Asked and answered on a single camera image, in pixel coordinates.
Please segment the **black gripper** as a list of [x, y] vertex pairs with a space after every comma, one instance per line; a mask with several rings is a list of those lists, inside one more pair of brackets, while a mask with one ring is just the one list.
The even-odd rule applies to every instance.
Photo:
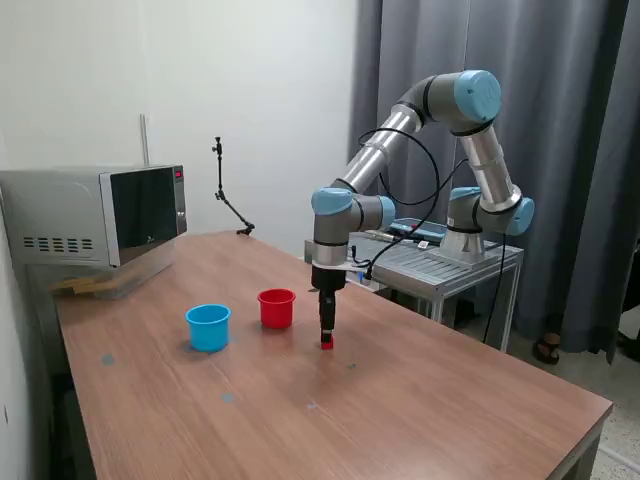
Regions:
[[345, 287], [346, 271], [313, 266], [311, 270], [311, 284], [320, 291], [319, 316], [321, 339], [325, 339], [326, 345], [332, 345], [336, 310], [335, 291]]

